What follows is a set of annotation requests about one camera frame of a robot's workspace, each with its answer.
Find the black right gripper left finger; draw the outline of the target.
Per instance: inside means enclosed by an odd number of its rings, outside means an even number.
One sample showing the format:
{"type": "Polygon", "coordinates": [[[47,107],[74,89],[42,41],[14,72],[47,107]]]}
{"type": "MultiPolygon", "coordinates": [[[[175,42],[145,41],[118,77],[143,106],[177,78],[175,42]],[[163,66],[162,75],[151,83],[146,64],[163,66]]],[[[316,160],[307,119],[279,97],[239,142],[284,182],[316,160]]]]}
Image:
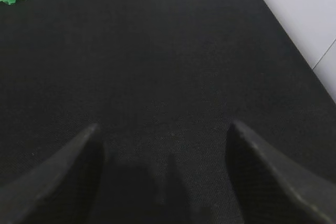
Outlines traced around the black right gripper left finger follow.
{"type": "Polygon", "coordinates": [[[105,163],[98,124],[53,156],[1,187],[1,223],[85,223],[105,163]]]}

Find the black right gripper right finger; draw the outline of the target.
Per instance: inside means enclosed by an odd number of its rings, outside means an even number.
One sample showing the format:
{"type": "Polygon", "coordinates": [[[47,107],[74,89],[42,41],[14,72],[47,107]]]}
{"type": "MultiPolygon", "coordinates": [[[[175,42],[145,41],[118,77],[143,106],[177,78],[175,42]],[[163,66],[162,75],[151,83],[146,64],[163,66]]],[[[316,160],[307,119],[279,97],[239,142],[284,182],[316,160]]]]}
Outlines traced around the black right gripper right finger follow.
{"type": "Polygon", "coordinates": [[[226,167],[245,223],[335,223],[335,184],[242,121],[227,131],[226,167]]]}

